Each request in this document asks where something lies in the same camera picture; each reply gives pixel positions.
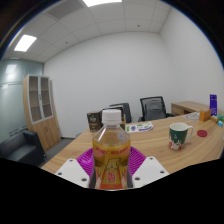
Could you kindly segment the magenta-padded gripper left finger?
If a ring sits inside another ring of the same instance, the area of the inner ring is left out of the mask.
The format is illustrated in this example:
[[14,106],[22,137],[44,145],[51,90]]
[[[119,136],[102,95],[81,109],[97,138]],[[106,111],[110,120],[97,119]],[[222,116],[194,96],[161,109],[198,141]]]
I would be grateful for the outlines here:
[[93,150],[88,149],[77,159],[69,158],[55,175],[78,186],[93,189],[96,183]]

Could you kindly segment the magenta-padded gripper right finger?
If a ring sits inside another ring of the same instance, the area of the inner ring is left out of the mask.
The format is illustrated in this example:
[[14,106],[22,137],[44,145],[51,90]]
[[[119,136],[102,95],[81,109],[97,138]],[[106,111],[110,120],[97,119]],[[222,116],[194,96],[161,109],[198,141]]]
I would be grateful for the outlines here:
[[140,188],[168,175],[166,169],[154,157],[146,157],[132,147],[128,161],[128,187]]

